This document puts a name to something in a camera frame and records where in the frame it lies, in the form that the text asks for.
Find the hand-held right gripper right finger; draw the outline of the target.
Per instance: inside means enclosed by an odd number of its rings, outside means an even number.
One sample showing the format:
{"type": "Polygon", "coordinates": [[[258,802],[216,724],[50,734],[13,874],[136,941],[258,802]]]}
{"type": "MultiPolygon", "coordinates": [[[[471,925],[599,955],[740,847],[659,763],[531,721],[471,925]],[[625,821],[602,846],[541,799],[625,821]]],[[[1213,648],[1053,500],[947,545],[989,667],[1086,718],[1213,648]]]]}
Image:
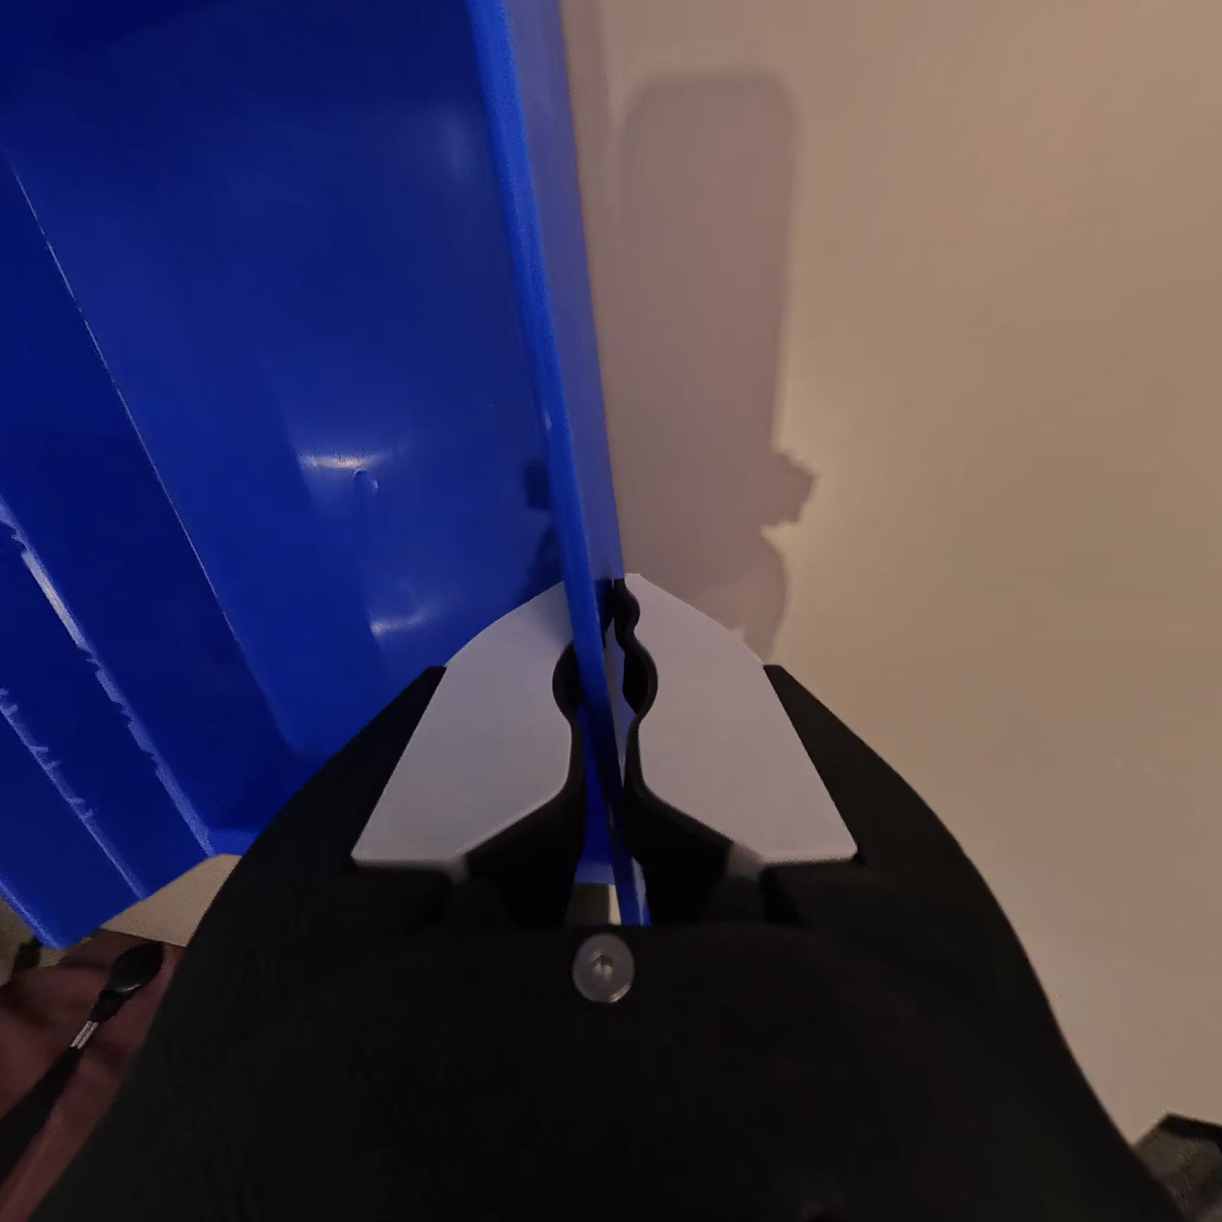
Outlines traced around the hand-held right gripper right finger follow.
{"type": "Polygon", "coordinates": [[[695,922],[725,879],[840,865],[858,846],[759,655],[641,574],[611,593],[621,836],[654,925],[695,922]]]}

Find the blue plastic bin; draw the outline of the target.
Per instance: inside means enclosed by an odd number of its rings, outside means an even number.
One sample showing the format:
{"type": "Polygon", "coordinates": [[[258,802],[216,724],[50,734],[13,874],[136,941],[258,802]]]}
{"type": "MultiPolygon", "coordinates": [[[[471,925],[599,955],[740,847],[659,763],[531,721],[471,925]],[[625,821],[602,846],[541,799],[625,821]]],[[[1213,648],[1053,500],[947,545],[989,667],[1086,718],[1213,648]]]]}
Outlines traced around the blue plastic bin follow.
{"type": "Polygon", "coordinates": [[[66,946],[242,850],[555,583],[613,817],[558,2],[2,2],[1,39],[2,898],[66,946]]]}

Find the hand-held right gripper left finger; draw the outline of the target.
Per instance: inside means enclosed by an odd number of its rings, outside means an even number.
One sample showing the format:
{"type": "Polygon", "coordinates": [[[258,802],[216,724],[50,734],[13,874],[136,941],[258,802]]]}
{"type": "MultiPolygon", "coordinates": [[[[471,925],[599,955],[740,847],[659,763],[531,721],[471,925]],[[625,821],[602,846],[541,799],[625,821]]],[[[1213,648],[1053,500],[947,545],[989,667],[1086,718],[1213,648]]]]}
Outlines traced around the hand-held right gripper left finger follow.
{"type": "Polygon", "coordinates": [[[558,923],[586,842],[583,702],[557,583],[445,664],[353,862],[483,882],[513,923],[558,923]]]}

